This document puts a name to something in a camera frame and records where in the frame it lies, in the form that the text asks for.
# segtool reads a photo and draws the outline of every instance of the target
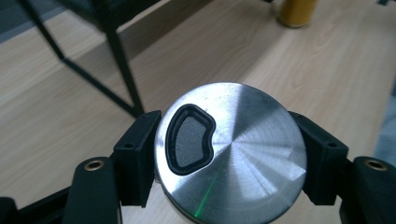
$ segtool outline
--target orange container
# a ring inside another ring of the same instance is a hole
[[[277,18],[286,26],[297,28],[309,23],[318,0],[285,0]]]

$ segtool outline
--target gray floor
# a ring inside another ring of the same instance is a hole
[[[64,8],[54,4],[53,1],[31,1],[42,15],[43,20],[47,20],[64,11]],[[0,1],[0,43],[26,31],[32,26],[33,24],[23,13],[17,1]],[[379,134],[374,157],[396,166],[396,85],[389,97],[389,107]]]

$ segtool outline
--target wooden floor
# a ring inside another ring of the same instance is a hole
[[[396,72],[396,6],[319,1],[288,29],[259,0],[162,1],[120,29],[147,111],[212,82],[251,85],[371,156]],[[104,38],[70,12],[47,25],[68,55],[126,97]],[[18,207],[71,183],[82,161],[110,155],[134,120],[59,63],[36,29],[0,45],[0,195]],[[185,223],[154,184],[124,223]],[[275,223],[339,223],[338,205],[302,193]]]

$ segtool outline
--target brushed metal surface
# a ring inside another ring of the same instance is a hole
[[[171,118],[194,104],[216,122],[213,160],[176,175],[165,156]],[[266,223],[286,212],[305,178],[304,140],[289,112],[252,87],[215,83],[189,91],[164,115],[155,140],[156,173],[172,204],[198,223]]]

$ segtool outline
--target silver circular lid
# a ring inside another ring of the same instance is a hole
[[[286,212],[305,178],[304,140],[289,112],[252,87],[189,91],[164,115],[156,172],[183,215],[198,223],[267,223]]]

